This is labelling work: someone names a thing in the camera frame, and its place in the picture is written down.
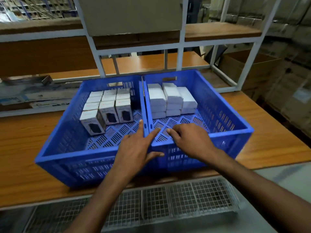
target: blue plastic crate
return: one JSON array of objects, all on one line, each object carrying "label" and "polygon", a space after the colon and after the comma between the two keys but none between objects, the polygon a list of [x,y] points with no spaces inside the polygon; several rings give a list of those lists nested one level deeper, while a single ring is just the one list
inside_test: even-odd
[{"label": "blue plastic crate", "polygon": [[[108,125],[105,134],[90,136],[79,120],[90,92],[116,88],[131,88],[134,121]],[[124,135],[135,133],[140,119],[144,121],[146,136],[149,131],[141,76],[84,81],[35,162],[69,187],[97,183],[112,167]]]},{"label": "blue plastic crate", "polygon": [[[161,128],[151,144],[152,150],[165,153],[164,157],[157,158],[160,169],[177,172],[205,166],[204,163],[189,158],[174,144],[166,129],[176,124],[195,123],[201,126],[209,133],[213,144],[234,159],[254,131],[197,70],[149,74],[143,78],[149,131]],[[163,81],[187,87],[198,103],[196,113],[152,119],[147,84],[162,85]]]}]

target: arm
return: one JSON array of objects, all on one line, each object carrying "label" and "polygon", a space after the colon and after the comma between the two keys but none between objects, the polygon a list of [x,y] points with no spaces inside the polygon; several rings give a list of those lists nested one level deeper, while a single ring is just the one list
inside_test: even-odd
[{"label": "arm", "polygon": [[144,138],[141,120],[137,133],[124,136],[119,145],[113,167],[99,185],[88,205],[83,208],[65,233],[96,233],[101,231],[112,205],[130,180],[151,159],[164,155],[161,152],[147,154],[151,141],[159,131],[160,129],[155,129]]},{"label": "arm", "polygon": [[167,132],[189,157],[210,165],[233,184],[276,231],[311,231],[310,203],[217,149],[204,129],[195,124],[179,124]]}]

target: forearm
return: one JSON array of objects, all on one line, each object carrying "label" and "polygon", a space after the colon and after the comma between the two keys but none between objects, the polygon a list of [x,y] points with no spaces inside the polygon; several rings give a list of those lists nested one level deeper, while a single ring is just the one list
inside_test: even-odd
[{"label": "forearm", "polygon": [[212,166],[256,208],[278,232],[309,232],[311,204],[245,168],[223,151]]},{"label": "forearm", "polygon": [[130,177],[122,177],[112,168],[65,233],[100,232],[112,205],[129,181]]}]

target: left hand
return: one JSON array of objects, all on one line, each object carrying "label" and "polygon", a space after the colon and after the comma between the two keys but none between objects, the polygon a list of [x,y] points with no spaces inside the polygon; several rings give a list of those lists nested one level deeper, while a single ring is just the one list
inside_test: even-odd
[{"label": "left hand", "polygon": [[154,129],[144,138],[143,126],[143,121],[140,120],[137,132],[123,137],[112,167],[112,170],[129,178],[129,180],[131,180],[150,160],[157,156],[164,156],[162,152],[150,152],[147,154],[150,143],[161,129]]}]

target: hand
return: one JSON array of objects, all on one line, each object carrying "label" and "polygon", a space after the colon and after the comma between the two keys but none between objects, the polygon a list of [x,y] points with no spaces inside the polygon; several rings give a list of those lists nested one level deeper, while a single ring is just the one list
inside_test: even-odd
[{"label": "hand", "polygon": [[214,146],[208,133],[194,123],[177,124],[173,129],[167,129],[167,133],[190,158],[213,165],[217,156],[222,153]]},{"label": "hand", "polygon": [[139,121],[138,130],[132,135],[125,135],[119,145],[113,170],[122,173],[129,181],[153,158],[164,156],[162,152],[150,152],[147,149],[161,130],[154,129],[146,138],[144,138],[143,121]]}]

